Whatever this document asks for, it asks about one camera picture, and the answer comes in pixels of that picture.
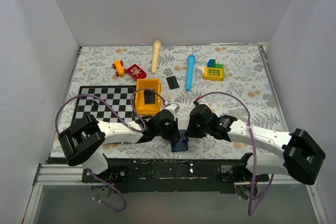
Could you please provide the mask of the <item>black credit card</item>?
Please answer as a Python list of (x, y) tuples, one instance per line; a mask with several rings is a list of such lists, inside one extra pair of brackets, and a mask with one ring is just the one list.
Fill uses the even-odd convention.
[(170, 90), (174, 90), (174, 89), (177, 89), (177, 88), (180, 87), (179, 84), (178, 84), (176, 76), (167, 77), (166, 80), (167, 80), (167, 83), (168, 83), (168, 86), (169, 86)]

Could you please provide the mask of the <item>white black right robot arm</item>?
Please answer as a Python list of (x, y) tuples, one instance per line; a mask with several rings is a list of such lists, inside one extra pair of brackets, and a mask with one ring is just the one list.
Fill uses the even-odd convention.
[(326, 156), (305, 130), (277, 132), (247, 126), (234, 116), (217, 116), (207, 105), (200, 104), (190, 112), (186, 136), (203, 138), (207, 135), (217, 140), (254, 145), (270, 153), (257, 159), (257, 168), (250, 162), (238, 166), (238, 176), (246, 181), (256, 174), (280, 174), (313, 185)]

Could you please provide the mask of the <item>blue leather card holder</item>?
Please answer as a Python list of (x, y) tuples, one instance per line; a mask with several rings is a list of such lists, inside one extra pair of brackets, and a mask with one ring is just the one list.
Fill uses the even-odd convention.
[(186, 136), (186, 130), (179, 130), (180, 138), (171, 142), (172, 152), (186, 152), (188, 151), (188, 137)]

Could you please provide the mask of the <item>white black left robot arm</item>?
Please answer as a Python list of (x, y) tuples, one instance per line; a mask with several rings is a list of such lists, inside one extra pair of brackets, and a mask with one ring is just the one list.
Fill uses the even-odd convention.
[(122, 123), (98, 121), (93, 115), (86, 115), (58, 136), (66, 162), (69, 166), (82, 165), (90, 169), (98, 181), (106, 182), (111, 178), (112, 170), (98, 148), (112, 143), (146, 143), (157, 136), (177, 141), (181, 137), (176, 117), (179, 109), (177, 104), (170, 104), (155, 116), (150, 116), (145, 121), (144, 132), (133, 131)]

